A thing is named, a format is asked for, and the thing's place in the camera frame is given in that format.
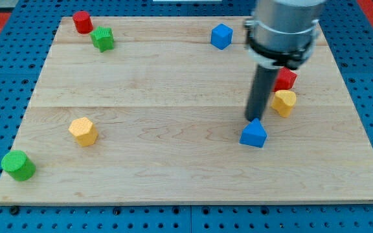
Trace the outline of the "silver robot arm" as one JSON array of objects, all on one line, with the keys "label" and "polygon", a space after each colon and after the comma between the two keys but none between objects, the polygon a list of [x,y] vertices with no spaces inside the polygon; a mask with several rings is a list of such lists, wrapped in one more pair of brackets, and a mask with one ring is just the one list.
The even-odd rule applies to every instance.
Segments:
[{"label": "silver robot arm", "polygon": [[245,46],[265,69],[298,69],[313,54],[325,0],[259,0],[243,23]]}]

